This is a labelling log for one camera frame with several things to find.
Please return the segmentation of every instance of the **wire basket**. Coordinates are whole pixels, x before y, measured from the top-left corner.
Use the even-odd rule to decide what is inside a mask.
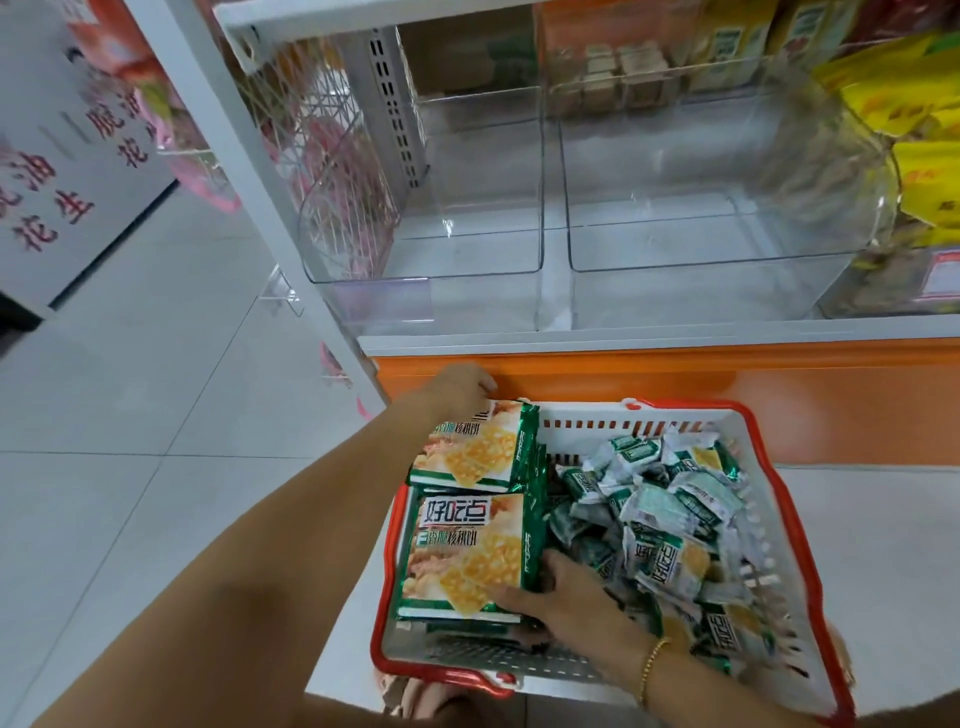
[[[575,464],[605,440],[619,434],[657,436],[667,428],[680,432],[711,429],[736,442],[741,469],[750,477],[744,495],[748,527],[762,544],[762,568],[741,570],[744,582],[771,625],[777,646],[776,667],[751,667],[744,681],[791,710],[819,717],[830,725],[851,725],[853,699],[823,611],[823,589],[800,517],[786,486],[770,464],[753,414],[735,402],[662,401],[539,402],[538,440],[552,459]],[[538,692],[581,699],[624,699],[603,686],[589,663],[551,646],[529,654],[504,645],[448,636],[427,636],[419,625],[392,619],[397,557],[401,552],[412,499],[397,493],[384,553],[383,592],[371,640],[373,663],[380,670],[479,688],[497,696],[537,681]]]

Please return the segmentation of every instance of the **red chinese characters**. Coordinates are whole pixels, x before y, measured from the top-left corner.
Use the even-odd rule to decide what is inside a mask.
[[[64,192],[61,189],[57,190],[54,202],[60,208],[60,217],[68,220],[70,225],[79,223],[84,215],[96,207],[93,203],[85,203],[81,200],[78,193]]]
[[[132,136],[124,137],[123,144],[117,146],[119,155],[127,160],[127,166],[137,168],[139,164],[145,162],[149,156],[140,149],[140,145]]]
[[[0,220],[3,220],[7,217],[7,213],[10,211],[11,207],[16,207],[23,202],[23,195],[18,195],[14,192],[8,192],[3,187],[0,187]]]
[[[5,155],[3,164],[13,170],[13,178],[23,182],[31,192],[38,192],[40,187],[57,176],[57,170],[41,155],[28,155],[16,152]]]
[[[41,245],[54,242],[60,234],[40,222],[39,215],[30,215],[20,221],[20,225],[13,228],[14,237],[23,241],[27,250],[43,252]]]
[[[101,139],[113,138],[117,130],[127,126],[127,122],[117,118],[117,115],[113,113],[113,109],[106,104],[100,104],[90,109],[86,113],[86,118],[93,124],[94,129],[100,133]]]

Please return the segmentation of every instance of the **wrist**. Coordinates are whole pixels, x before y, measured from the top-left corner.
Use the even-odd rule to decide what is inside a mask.
[[[658,638],[626,616],[610,637],[609,646],[593,662],[604,677],[631,692]]]

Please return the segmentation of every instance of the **price tag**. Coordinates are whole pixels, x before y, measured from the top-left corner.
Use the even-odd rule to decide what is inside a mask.
[[[68,23],[100,25],[86,0],[50,0],[50,2],[60,9]]]
[[[960,298],[960,249],[942,251],[933,256],[920,298]]]

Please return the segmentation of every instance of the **tiled floor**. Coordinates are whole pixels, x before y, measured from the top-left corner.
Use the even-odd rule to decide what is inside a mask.
[[[26,728],[226,525],[362,424],[309,322],[255,300],[271,268],[243,215],[177,193],[0,356],[0,728]],[[784,474],[861,708],[960,686],[958,473]],[[377,710],[380,553],[309,685]],[[639,724],[547,698],[516,714]]]

